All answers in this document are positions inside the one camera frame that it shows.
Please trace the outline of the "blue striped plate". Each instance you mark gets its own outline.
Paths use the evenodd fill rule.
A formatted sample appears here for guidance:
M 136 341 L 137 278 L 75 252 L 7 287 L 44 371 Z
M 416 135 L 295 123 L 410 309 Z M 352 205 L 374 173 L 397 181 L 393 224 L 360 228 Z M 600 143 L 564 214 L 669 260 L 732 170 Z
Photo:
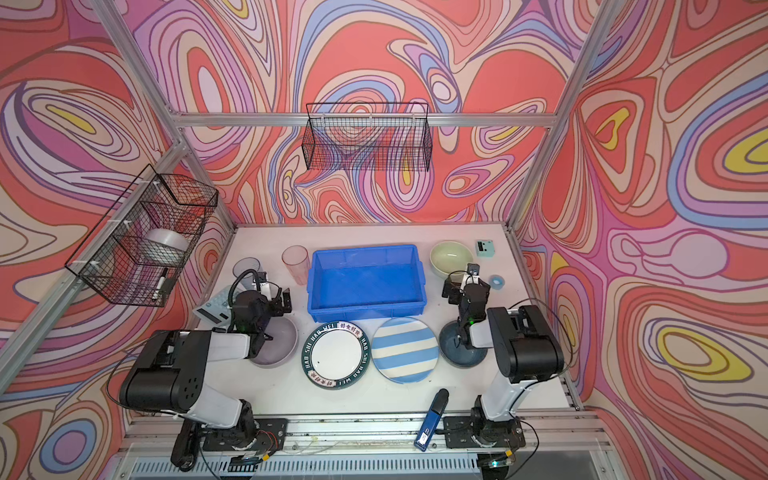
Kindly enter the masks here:
M 392 318 L 374 333 L 371 356 L 378 372 L 398 384 L 427 379 L 437 366 L 437 337 L 423 321 L 413 317 Z

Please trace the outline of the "green rim text plate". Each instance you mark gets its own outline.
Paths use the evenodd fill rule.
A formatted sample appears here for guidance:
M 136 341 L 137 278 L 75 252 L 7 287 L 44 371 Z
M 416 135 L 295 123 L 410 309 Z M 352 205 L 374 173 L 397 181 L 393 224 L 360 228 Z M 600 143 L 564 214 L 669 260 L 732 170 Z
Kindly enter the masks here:
M 371 343 L 356 324 L 328 322 L 305 340 L 300 360 L 309 381 L 324 390 L 341 390 L 357 383 L 370 364 Z

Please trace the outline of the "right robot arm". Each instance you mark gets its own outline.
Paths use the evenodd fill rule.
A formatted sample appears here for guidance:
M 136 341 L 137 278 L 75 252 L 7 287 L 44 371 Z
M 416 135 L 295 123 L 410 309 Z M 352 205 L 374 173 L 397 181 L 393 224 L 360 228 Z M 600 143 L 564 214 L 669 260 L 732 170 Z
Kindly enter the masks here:
M 494 354 L 497 373 L 470 417 L 477 430 L 500 426 L 515 419 L 533 387 L 562 373 L 565 356 L 539 307 L 490 307 L 487 282 L 470 270 L 459 282 L 455 275 L 448 274 L 441 296 L 458 307 L 458 317 L 441 329 L 440 352 L 449 364 L 464 369 Z

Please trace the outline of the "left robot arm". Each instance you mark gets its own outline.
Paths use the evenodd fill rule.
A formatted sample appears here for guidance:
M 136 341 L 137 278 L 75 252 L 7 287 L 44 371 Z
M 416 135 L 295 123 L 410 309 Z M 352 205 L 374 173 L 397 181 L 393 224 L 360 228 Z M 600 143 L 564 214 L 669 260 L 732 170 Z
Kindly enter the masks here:
M 253 360 L 273 339 L 267 327 L 292 311 L 290 292 L 273 298 L 259 290 L 230 293 L 232 321 L 224 330 L 160 330 L 147 342 L 123 381 L 124 408 L 183 418 L 174 448 L 191 454 L 210 432 L 216 443 L 246 450 L 258 427 L 248 401 L 229 397 L 205 382 L 207 366 L 226 360 Z

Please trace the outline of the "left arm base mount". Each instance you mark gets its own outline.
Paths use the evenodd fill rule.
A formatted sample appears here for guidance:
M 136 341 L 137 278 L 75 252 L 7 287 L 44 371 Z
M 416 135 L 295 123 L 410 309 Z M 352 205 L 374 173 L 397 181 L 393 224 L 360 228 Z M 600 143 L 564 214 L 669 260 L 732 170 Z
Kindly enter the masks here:
M 286 418 L 257 418 L 252 427 L 211 429 L 203 435 L 202 450 L 274 454 L 284 447 L 287 426 Z

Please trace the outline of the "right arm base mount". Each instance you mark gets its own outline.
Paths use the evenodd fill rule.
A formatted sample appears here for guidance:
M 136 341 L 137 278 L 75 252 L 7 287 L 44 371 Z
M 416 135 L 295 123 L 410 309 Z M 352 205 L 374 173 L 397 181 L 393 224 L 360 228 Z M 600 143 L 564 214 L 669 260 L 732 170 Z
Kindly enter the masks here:
M 491 421 L 482 412 L 468 416 L 448 416 L 443 418 L 442 432 L 449 449 L 503 448 L 516 451 L 526 446 L 518 418 Z

